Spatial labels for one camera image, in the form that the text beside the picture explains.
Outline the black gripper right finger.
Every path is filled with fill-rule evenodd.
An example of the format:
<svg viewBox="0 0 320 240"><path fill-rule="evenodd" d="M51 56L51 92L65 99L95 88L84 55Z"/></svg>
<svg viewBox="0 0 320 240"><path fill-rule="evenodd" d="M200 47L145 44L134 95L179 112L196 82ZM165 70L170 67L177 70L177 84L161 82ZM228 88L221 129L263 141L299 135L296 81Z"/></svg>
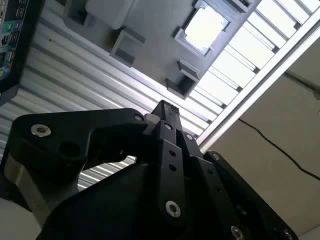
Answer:
<svg viewBox="0 0 320 240"><path fill-rule="evenodd" d="M189 221L178 240L296 240L284 220L217 152L200 152L171 106L183 153Z"/></svg>

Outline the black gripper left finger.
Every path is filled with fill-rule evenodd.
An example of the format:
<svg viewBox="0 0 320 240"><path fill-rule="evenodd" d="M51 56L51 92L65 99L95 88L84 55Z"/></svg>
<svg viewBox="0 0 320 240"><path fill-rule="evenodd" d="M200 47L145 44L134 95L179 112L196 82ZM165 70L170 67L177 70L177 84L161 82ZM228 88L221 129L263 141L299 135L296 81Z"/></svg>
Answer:
<svg viewBox="0 0 320 240"><path fill-rule="evenodd" d="M12 124L1 163L22 205L46 221L65 200L139 163L178 163L172 105L28 114Z"/></svg>

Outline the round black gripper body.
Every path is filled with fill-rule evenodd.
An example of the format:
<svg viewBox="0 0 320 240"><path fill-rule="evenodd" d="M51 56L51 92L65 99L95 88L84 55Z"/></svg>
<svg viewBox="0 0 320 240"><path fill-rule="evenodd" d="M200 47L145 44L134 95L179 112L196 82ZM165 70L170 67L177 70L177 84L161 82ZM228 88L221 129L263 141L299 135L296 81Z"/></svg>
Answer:
<svg viewBox="0 0 320 240"><path fill-rule="evenodd" d="M40 240L221 240L224 226L180 163L135 163L63 201Z"/></svg>

